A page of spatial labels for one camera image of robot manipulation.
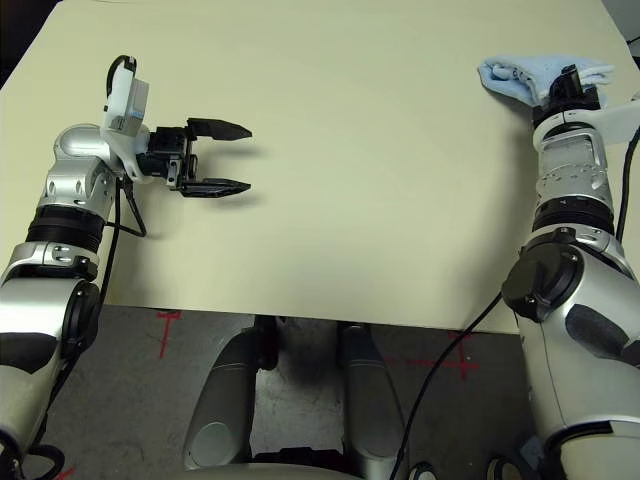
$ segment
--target black cable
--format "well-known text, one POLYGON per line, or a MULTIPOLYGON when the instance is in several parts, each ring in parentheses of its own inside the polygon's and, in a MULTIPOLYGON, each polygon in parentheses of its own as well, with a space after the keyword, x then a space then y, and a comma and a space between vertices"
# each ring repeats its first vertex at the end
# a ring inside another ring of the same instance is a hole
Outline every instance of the black cable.
POLYGON ((473 322, 471 322, 471 324, 467 328, 465 328, 463 332, 460 335, 458 335, 449 344, 447 348, 444 349, 444 352, 440 354, 440 356, 438 357, 438 360, 436 360, 436 362, 433 364, 433 367, 431 367, 431 370, 429 370, 429 373, 427 374, 424 381, 422 382, 422 387, 420 387, 420 391, 418 392, 418 395, 416 396, 416 399, 413 402, 413 406, 411 407, 411 413, 409 413, 409 418, 407 419, 407 425, 404 427, 404 435, 402 436, 402 443, 400 443, 400 448, 398 449, 398 454, 396 455, 396 463, 393 466, 393 471, 389 476, 389 480, 394 480, 396 474, 398 473, 398 470, 400 469, 400 465, 402 464, 402 460, 404 458, 404 454, 407 449, 407 444, 409 443, 409 434, 411 433, 411 427, 413 426, 413 421, 416 418, 416 413, 418 412, 418 408, 420 407, 420 403, 422 402, 422 397, 424 397, 424 392, 426 392, 427 387, 429 386, 429 383, 431 383, 431 379, 436 374, 436 372, 438 371, 442 363, 445 361, 445 359, 453 351, 453 349, 456 348, 456 346, 464 339, 464 337, 469 335, 471 331, 474 328, 476 328, 482 320, 484 320, 484 318, 489 314, 491 310, 493 310, 493 308, 500 302, 501 299, 502 299, 502 293, 499 293, 498 295, 496 295, 496 297, 493 300, 491 300, 491 303, 487 306, 487 308, 485 308, 482 311, 482 313, 478 315, 478 317, 476 317, 476 319, 473 322))
POLYGON ((118 57, 116 57, 113 63, 109 66, 109 70, 107 71, 107 98, 109 98, 109 95, 111 95, 113 76, 116 73, 118 65, 120 65, 122 62, 124 62, 125 68, 128 68, 133 73, 136 73, 137 63, 135 58, 130 57, 129 55, 119 55, 118 57))
POLYGON ((631 160, 633 154, 640 141, 640 127, 636 130, 635 135, 629 142, 627 152, 624 154, 624 167, 622 168, 622 195, 620 199, 620 210, 618 213, 618 226, 616 228, 616 239, 622 243, 622 235, 624 234, 624 224, 627 221, 627 209, 629 208, 629 191, 631 177, 631 160))
POLYGON ((109 256, 107 257, 107 265, 104 269, 104 277, 102 277, 102 286, 100 287, 100 306, 104 305, 104 299, 107 296, 107 289, 109 288, 109 279, 111 278, 111 270, 113 269, 113 260, 116 256, 116 246, 118 245, 118 237, 120 235, 120 189, 121 181, 116 180, 116 195, 115 195, 115 222, 113 226, 113 237, 111 237, 111 245, 109 246, 109 256))
MULTIPOLYGON (((123 232, 129 233, 131 235, 135 235, 136 237, 146 237, 147 236, 147 227, 144 224, 144 220, 142 219, 142 215, 140 214, 140 210, 138 210, 138 204, 136 203, 136 199, 133 195, 133 182, 130 178, 125 177, 122 181, 122 190, 124 191, 125 196, 127 197, 127 202, 129 203, 129 208, 131 209, 131 213, 133 213, 136 222, 138 223, 138 228, 140 231, 134 230, 131 227, 126 227, 124 225, 120 225, 120 230, 123 232)), ((115 227, 114 222, 107 222, 107 227, 115 227)))
POLYGON ((43 457, 53 462, 53 466, 44 475, 34 480, 54 480, 64 467, 64 453, 53 445, 36 445, 29 449, 29 455, 43 457))

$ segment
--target crumpled towel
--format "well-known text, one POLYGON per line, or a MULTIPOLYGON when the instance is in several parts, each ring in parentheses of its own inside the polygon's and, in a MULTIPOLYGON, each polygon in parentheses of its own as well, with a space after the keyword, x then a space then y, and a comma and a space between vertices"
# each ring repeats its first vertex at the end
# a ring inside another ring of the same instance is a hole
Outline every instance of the crumpled towel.
MULTIPOLYGON (((610 83, 608 74, 613 72, 613 65, 571 55, 498 55, 487 58, 478 72, 482 84, 489 90, 537 107, 546 105, 549 87, 562 69, 574 64, 583 87, 610 83)), ((600 100, 604 106, 602 94, 600 100)))

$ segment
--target beige tabletop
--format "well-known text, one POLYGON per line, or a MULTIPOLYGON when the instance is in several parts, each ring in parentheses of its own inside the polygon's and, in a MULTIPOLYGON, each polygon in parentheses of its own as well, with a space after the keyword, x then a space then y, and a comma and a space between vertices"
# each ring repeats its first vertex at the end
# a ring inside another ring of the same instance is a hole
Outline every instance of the beige tabletop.
MULTIPOLYGON (((640 90, 598 0, 65 0, 0 92, 0 258, 25 238, 55 137, 100 123, 123 53, 150 83, 151 129, 193 116, 254 132, 196 144, 201 176, 253 188, 138 186, 150 234, 121 235, 110 303, 425 327, 482 310, 531 225, 529 110, 483 89, 482 60, 588 56, 616 67, 610 104, 640 90)), ((616 204, 623 152, 609 149, 616 204)), ((630 203, 640 268, 640 175, 630 203)), ((516 327, 501 306, 484 329, 516 327)))

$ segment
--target floor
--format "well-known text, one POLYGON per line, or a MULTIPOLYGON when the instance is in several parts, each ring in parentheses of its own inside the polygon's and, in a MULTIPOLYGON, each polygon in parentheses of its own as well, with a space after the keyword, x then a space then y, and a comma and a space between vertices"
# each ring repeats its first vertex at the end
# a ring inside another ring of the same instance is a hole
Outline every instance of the floor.
MULTIPOLYGON (((161 479, 179 472, 182 442, 208 370, 229 338, 251 323, 248 315, 106 307, 96 343, 50 410, 44 443, 67 457, 59 479, 161 479)), ((279 323, 279 365, 257 381, 254 453, 340 449, 335 328, 326 320, 279 323)), ((390 326, 372 331, 406 415, 452 333, 390 326)), ((489 455, 518 458, 533 432, 523 362, 517 336, 465 340, 424 399, 411 436, 412 463, 428 460, 444 480, 480 480, 489 455)), ((526 478, 535 477, 527 471, 526 478)))

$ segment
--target robot forearm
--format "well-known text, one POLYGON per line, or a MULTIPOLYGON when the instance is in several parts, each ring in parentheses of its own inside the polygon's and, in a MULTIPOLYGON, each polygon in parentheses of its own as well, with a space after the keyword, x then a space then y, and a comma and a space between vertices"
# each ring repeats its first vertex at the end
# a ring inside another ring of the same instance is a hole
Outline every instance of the robot forearm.
MULTIPOLYGON (((571 82, 570 72, 562 82, 571 82)), ((555 102, 560 113, 537 128, 533 233, 502 292, 518 315, 547 457, 560 460, 569 479, 635 479, 640 286, 614 237, 603 138, 574 121, 588 106, 580 102, 593 101, 587 97, 556 91, 550 108, 555 102)))
POLYGON ((197 137, 251 136, 222 120, 193 119, 186 127, 143 124, 148 84, 135 79, 136 61, 120 56, 109 68, 103 124, 75 125, 54 143, 55 163, 26 241, 0 276, 0 476, 38 442, 51 401, 79 355, 93 342, 102 306, 98 248, 118 182, 153 177, 185 197, 217 198, 249 184, 196 179, 197 137))

